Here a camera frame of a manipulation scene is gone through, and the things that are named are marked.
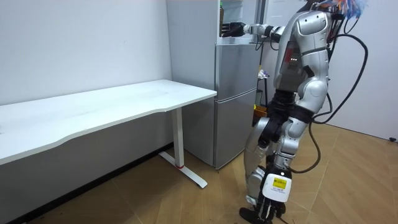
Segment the white table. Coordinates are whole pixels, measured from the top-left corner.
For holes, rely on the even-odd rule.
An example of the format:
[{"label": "white table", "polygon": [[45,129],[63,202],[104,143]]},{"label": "white table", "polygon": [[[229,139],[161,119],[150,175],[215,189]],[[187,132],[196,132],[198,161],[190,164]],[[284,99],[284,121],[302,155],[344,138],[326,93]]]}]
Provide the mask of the white table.
[{"label": "white table", "polygon": [[0,106],[0,165],[152,113],[172,111],[175,159],[160,155],[200,187],[207,183],[183,160],[181,107],[217,92],[169,80],[87,91]]}]

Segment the wire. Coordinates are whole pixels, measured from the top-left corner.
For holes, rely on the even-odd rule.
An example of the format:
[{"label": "wire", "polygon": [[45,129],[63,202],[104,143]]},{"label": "wire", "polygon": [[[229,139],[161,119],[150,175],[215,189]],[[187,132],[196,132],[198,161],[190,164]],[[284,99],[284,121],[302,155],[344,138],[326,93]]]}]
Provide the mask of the wire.
[{"label": "wire", "polygon": [[261,47],[264,45],[265,38],[262,40],[262,42],[261,42],[260,46],[259,46],[259,47],[257,47],[257,46],[258,46],[258,44],[259,44],[259,40],[260,40],[260,37],[257,35],[256,50],[260,50],[260,48],[261,48]]},{"label": "wire", "polygon": [[289,224],[287,221],[285,221],[282,217],[280,217],[280,218],[278,218],[282,223],[285,223],[285,224]]},{"label": "wire", "polygon": [[276,51],[279,50],[279,49],[275,49],[274,46],[272,46],[272,39],[269,41],[269,45],[271,46],[271,49],[272,49],[272,50],[276,50]]},{"label": "wire", "polygon": [[310,122],[310,124],[308,125],[308,132],[310,133],[310,137],[311,137],[311,139],[313,141],[313,144],[315,145],[315,148],[317,149],[317,160],[315,161],[314,164],[312,164],[312,166],[310,166],[309,168],[307,168],[305,170],[301,170],[301,171],[297,171],[297,170],[295,170],[295,169],[293,169],[291,167],[288,167],[288,170],[292,171],[294,174],[304,174],[306,172],[309,172],[309,171],[313,170],[314,168],[316,168],[316,166],[321,161],[322,153],[321,153],[321,149],[320,149],[320,147],[319,147],[319,145],[317,143],[317,140],[315,140],[315,137],[313,136],[312,124],[313,123],[317,124],[317,121],[315,121],[315,118],[317,118],[319,116],[323,116],[323,115],[332,113],[332,111],[333,111],[333,103],[331,102],[331,98],[330,98],[329,93],[326,94],[326,97],[328,98],[328,101],[329,101],[329,108],[330,108],[329,111],[315,115],[312,118],[312,121]]},{"label": "wire", "polygon": [[332,35],[335,33],[336,24],[337,24],[337,21],[336,21],[336,20],[334,20],[334,21],[331,23],[331,29],[330,29],[331,31],[330,31],[329,36],[328,36],[328,43],[329,43],[330,40],[332,39]]},{"label": "wire", "polygon": [[344,25],[344,34],[349,34],[354,29],[354,27],[356,26],[356,24],[359,21],[359,18],[356,19],[354,25],[351,27],[351,29],[348,32],[347,32],[347,23],[348,23],[349,20],[347,19],[346,24]]},{"label": "wire", "polygon": [[356,87],[358,86],[358,83],[359,83],[359,81],[362,78],[363,72],[365,71],[365,67],[366,67],[366,64],[368,62],[369,50],[368,50],[368,47],[366,46],[366,44],[361,39],[359,39],[356,36],[351,35],[351,34],[339,34],[335,38],[337,38],[337,37],[350,37],[350,38],[356,40],[359,44],[361,44],[361,46],[363,47],[363,49],[365,51],[363,64],[362,64],[362,67],[361,67],[361,71],[359,72],[359,75],[358,75],[353,87],[351,88],[351,90],[347,94],[346,98],[340,103],[340,105],[338,105],[338,107],[335,110],[335,112],[333,112],[326,121],[319,122],[317,124],[326,124],[327,122],[329,122],[337,114],[337,112],[341,109],[341,107],[347,102],[347,100],[351,97],[351,95],[355,91]]},{"label": "wire", "polygon": [[[349,93],[347,94],[347,96],[345,97],[345,99],[340,103],[340,105],[338,105],[337,109],[336,109],[333,113],[332,113],[332,111],[333,111],[333,103],[331,102],[331,98],[330,98],[329,93],[326,94],[326,96],[327,96],[327,98],[328,98],[328,101],[329,101],[330,110],[329,110],[328,112],[320,113],[320,114],[315,115],[315,116],[312,118],[312,121],[310,122],[310,124],[308,125],[308,132],[310,133],[310,137],[311,137],[311,139],[312,139],[312,141],[313,141],[313,143],[314,143],[314,145],[315,145],[315,147],[316,147],[316,149],[317,149],[317,154],[318,154],[317,160],[316,160],[315,163],[314,163],[312,166],[310,166],[308,169],[301,170],[301,171],[297,171],[297,170],[292,169],[291,167],[288,167],[288,170],[292,171],[292,172],[295,173],[295,174],[304,174],[304,173],[306,173],[306,172],[308,172],[308,171],[314,169],[314,168],[319,164],[319,162],[320,162],[320,160],[321,160],[322,154],[321,154],[321,150],[320,150],[320,148],[319,148],[319,145],[318,145],[317,141],[315,140],[315,138],[314,138],[314,136],[313,136],[313,133],[312,133],[312,124],[313,124],[313,123],[315,123],[315,124],[326,124],[327,122],[329,122],[329,121],[337,114],[337,112],[338,112],[338,111],[340,110],[340,108],[347,102],[347,100],[351,97],[351,95],[352,95],[353,92],[355,91],[356,87],[358,86],[358,83],[359,83],[359,81],[360,81],[361,78],[362,78],[363,72],[364,72],[365,67],[366,67],[366,64],[367,64],[367,62],[368,62],[368,55],[369,55],[368,47],[366,46],[366,44],[365,44],[361,39],[359,39],[359,38],[357,38],[356,36],[353,36],[353,35],[351,35],[351,34],[338,34],[338,35],[336,35],[336,37],[335,37],[334,39],[336,40],[338,37],[350,37],[350,38],[356,40],[359,44],[361,44],[361,46],[363,47],[363,49],[364,49],[364,51],[365,51],[364,59],[363,59],[363,64],[362,64],[362,67],[361,67],[361,71],[359,72],[359,75],[358,75],[358,77],[357,77],[357,79],[356,79],[356,81],[355,81],[353,87],[351,88],[351,90],[349,91]],[[323,115],[330,114],[330,113],[332,113],[332,114],[330,115],[330,117],[329,117],[326,121],[322,121],[322,122],[315,121],[315,119],[318,118],[319,116],[323,116]]]},{"label": "wire", "polygon": [[[339,26],[338,26],[337,31],[335,32],[335,34],[338,34],[338,33],[340,32],[340,29],[341,29],[341,27],[343,26],[343,23],[344,23],[344,19],[340,22],[340,24],[339,24]],[[329,61],[330,61],[330,59],[331,59],[331,56],[333,55],[333,52],[335,51],[335,47],[336,47],[336,43],[337,43],[337,36],[338,36],[338,35],[332,37],[332,39],[331,39],[331,40],[333,41],[333,47],[331,48],[331,51],[330,51],[330,58],[329,58]]]}]

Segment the yellow label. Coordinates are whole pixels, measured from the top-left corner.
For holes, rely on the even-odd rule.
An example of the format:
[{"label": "yellow label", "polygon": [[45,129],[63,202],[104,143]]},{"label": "yellow label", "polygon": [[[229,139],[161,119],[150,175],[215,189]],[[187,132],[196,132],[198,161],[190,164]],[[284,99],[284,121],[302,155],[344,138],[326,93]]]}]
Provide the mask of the yellow label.
[{"label": "yellow label", "polygon": [[272,184],[272,185],[274,187],[278,187],[280,189],[286,189],[286,180],[275,178],[274,179],[274,184]]}]

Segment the refrigerator door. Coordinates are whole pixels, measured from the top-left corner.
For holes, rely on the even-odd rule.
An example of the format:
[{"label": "refrigerator door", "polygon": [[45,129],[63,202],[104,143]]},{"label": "refrigerator door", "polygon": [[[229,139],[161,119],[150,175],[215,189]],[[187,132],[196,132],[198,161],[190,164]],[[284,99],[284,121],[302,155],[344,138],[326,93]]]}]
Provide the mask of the refrigerator door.
[{"label": "refrigerator door", "polygon": [[257,88],[260,53],[254,44],[216,46],[217,101]]},{"label": "refrigerator door", "polygon": [[251,132],[256,90],[216,102],[215,167],[220,169],[243,149]]}]

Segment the table foot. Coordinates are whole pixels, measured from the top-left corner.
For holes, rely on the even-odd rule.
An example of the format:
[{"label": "table foot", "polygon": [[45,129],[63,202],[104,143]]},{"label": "table foot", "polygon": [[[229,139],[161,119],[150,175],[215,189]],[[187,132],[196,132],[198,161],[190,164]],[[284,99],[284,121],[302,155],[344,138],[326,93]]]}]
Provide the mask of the table foot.
[{"label": "table foot", "polygon": [[[167,154],[166,152],[161,152],[161,153],[159,153],[159,155],[162,156],[165,160],[169,161],[171,164],[173,164],[173,166],[176,166],[175,159],[172,156],[170,156],[169,154]],[[201,177],[199,177],[196,173],[192,172],[187,167],[185,167],[185,166],[183,166],[182,168],[176,167],[176,169],[180,170],[185,175],[187,175],[189,178],[191,178],[191,180],[193,180],[195,183],[197,183],[197,185],[199,187],[204,189],[207,186],[207,182],[205,180],[203,180]]]}]

